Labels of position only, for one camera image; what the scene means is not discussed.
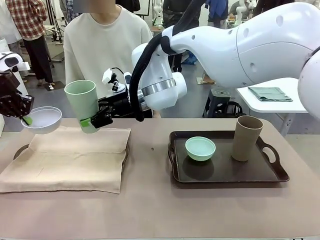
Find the white sweatshirt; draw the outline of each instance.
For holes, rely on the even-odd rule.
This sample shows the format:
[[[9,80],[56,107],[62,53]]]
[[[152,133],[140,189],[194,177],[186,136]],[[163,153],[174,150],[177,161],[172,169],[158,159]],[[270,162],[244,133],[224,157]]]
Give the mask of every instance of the white sweatshirt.
[[[65,28],[66,84],[91,80],[96,84],[98,98],[110,96],[112,84],[105,86],[102,83],[104,72],[118,67],[124,73],[132,73],[132,51],[151,38],[147,23],[123,7],[119,17],[109,25],[101,25],[89,13],[83,13]],[[124,83],[122,74],[117,70],[114,72]]]

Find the tray handle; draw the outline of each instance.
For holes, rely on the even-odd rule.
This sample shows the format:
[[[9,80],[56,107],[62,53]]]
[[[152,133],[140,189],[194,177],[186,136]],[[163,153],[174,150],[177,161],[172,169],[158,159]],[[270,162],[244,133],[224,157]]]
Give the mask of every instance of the tray handle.
[[[174,169],[174,166],[176,164],[176,161],[175,161],[175,149],[171,146],[171,144],[169,144],[168,146],[168,156],[169,156],[169,159],[170,159],[170,162],[171,162],[171,165],[172,165],[172,169]]]
[[[281,166],[280,156],[279,156],[279,153],[277,152],[277,150],[273,146],[271,146],[270,144],[265,143],[263,140],[261,140],[261,141],[262,141],[262,144],[259,146],[260,150],[261,150],[262,154],[264,155],[264,157],[268,160],[268,163],[273,168],[274,173],[276,174],[277,178],[279,180],[281,180],[282,182],[289,181],[289,179],[290,179],[289,175],[284,170],[284,168]],[[268,155],[265,152],[263,152],[264,148],[268,148],[273,152],[273,154],[275,156],[275,162],[270,162],[270,158],[268,157]]]
[[[270,149],[270,150],[273,152],[273,154],[274,154],[274,156],[275,156],[275,162],[270,162],[269,156],[263,151],[264,148],[268,148],[268,149]],[[273,146],[271,146],[270,144],[267,144],[267,143],[264,142],[263,145],[260,146],[260,149],[261,149],[263,155],[268,159],[268,161],[269,161],[269,163],[270,163],[271,165],[273,165],[273,164],[279,165],[279,164],[280,164],[280,156],[279,156],[279,153],[277,152],[277,150],[276,150]]]

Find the white bowl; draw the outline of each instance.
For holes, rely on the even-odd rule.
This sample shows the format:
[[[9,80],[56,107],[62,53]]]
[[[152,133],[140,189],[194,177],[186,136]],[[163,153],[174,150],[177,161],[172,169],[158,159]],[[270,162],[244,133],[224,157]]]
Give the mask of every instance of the white bowl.
[[[32,124],[27,125],[21,120],[24,128],[34,134],[48,134],[60,126],[62,112],[53,106],[42,106],[32,109],[28,117],[32,119]]]

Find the plaid shirt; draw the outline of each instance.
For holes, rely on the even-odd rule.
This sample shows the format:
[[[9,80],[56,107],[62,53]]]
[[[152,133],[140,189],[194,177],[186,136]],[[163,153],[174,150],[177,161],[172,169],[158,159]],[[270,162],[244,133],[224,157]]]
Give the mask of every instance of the plaid shirt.
[[[66,11],[68,14],[68,22],[80,16],[81,13],[74,12],[74,0],[66,0]]]
[[[6,5],[21,37],[34,40],[45,34],[43,21],[47,19],[42,0],[6,0]]]

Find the bowl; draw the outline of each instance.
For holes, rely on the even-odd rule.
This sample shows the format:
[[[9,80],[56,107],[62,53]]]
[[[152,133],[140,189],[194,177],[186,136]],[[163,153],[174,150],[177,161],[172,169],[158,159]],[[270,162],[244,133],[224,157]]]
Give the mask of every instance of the bowl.
[[[206,137],[195,136],[185,142],[185,149],[190,158],[203,162],[213,156],[216,151],[216,145]]]
[[[62,112],[53,106],[42,106],[31,110],[28,116],[32,119],[31,125],[27,125],[23,120],[21,124],[34,134],[48,134],[60,126]]]

